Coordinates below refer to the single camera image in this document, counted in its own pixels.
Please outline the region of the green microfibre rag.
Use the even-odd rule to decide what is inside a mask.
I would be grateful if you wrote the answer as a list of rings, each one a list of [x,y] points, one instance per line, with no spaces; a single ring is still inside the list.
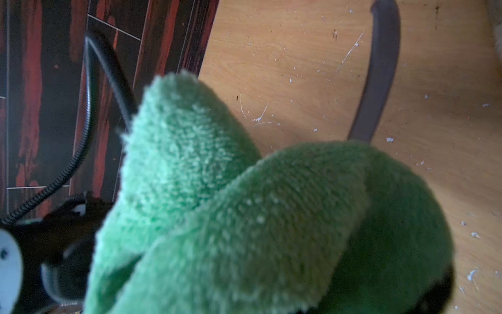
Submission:
[[[188,72],[152,81],[124,142],[86,313],[443,313],[452,298],[443,210],[371,145],[262,157]]]

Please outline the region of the sickle yellow label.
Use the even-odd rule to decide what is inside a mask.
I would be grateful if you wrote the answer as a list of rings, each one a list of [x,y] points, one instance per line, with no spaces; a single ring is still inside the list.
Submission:
[[[395,0],[371,6],[373,30],[366,83],[347,140],[369,143],[377,130],[396,74],[401,43],[401,18]]]

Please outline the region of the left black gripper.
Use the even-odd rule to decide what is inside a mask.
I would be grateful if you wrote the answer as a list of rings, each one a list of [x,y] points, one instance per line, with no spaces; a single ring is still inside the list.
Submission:
[[[12,313],[82,311],[95,234],[111,208],[91,194],[78,194],[43,218],[1,225],[23,258],[22,290]]]

